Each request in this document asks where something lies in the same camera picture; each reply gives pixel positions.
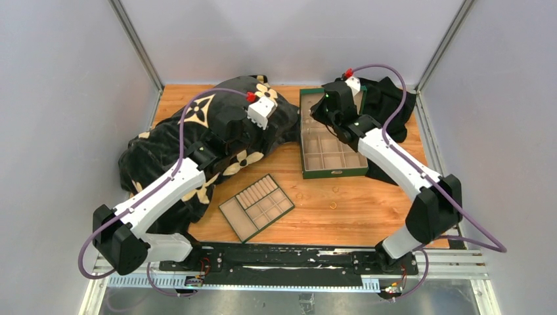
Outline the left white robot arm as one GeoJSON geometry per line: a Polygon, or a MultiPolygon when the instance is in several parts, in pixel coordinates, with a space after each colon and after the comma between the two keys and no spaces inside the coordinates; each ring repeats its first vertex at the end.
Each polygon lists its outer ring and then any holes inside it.
{"type": "Polygon", "coordinates": [[[93,213],[93,246],[121,276],[143,263],[176,261],[183,270],[196,270],[201,253],[179,233],[149,234],[153,223],[182,197],[223,172],[235,155],[259,144],[271,130],[276,106],[256,102],[247,109],[230,107],[216,116],[216,125],[199,140],[180,148],[177,162],[136,196],[93,213]]]}

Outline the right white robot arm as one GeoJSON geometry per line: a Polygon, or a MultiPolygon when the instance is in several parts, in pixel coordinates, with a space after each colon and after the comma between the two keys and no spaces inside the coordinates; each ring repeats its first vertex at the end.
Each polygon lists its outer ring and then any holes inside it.
{"type": "Polygon", "coordinates": [[[336,137],[365,156],[412,201],[404,225],[375,247],[375,265],[384,274],[401,266],[401,257],[438,239],[462,220],[462,186],[406,152],[369,115],[355,107],[355,89],[346,81],[323,85],[324,96],[311,107],[311,117],[331,127],[336,137]]]}

